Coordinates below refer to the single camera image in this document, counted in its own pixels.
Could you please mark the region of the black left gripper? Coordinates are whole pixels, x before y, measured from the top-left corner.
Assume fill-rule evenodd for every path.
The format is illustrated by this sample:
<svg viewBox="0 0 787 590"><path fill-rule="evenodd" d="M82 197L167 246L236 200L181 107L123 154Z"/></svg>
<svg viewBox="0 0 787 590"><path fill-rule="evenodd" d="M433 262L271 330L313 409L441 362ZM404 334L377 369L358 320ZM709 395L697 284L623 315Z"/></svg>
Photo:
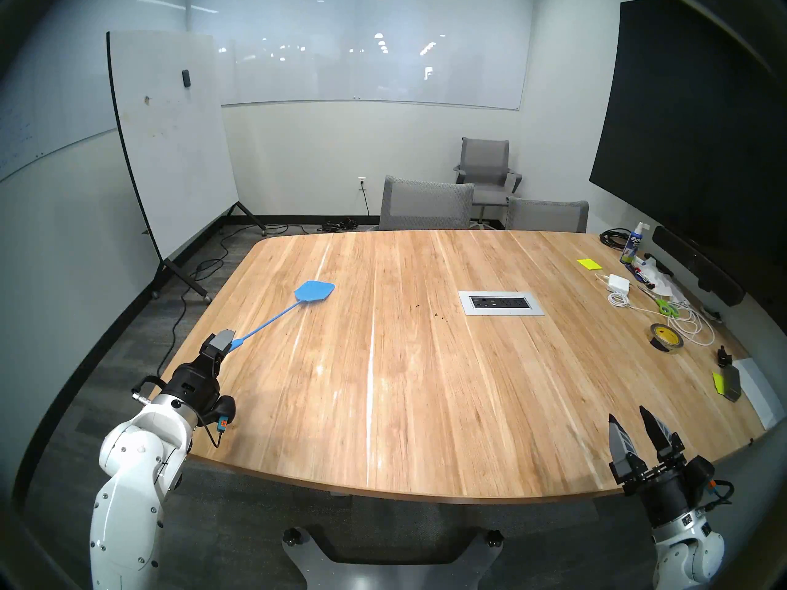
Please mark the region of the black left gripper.
<svg viewBox="0 0 787 590"><path fill-rule="evenodd" d="M197 358L176 368L161 395L180 400L195 413L198 424L221 424L227 417L227 398L219 394L219 368L223 357L235 348L235 340L232 329L211 333Z"/></svg>

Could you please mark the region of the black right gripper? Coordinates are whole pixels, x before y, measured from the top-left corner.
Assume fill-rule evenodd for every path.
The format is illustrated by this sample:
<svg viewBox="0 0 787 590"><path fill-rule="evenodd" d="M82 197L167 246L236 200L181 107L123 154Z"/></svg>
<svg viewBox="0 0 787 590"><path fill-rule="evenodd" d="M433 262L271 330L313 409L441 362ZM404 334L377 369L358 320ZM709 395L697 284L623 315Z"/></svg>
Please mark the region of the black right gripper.
<svg viewBox="0 0 787 590"><path fill-rule="evenodd" d="M659 466L648 468L638 456L630 435L609 414L609 467L625 496L637 496L652 528L683 518L700 502L700 482L683 454L684 444L675 432L644 406L639 412Z"/></svg>

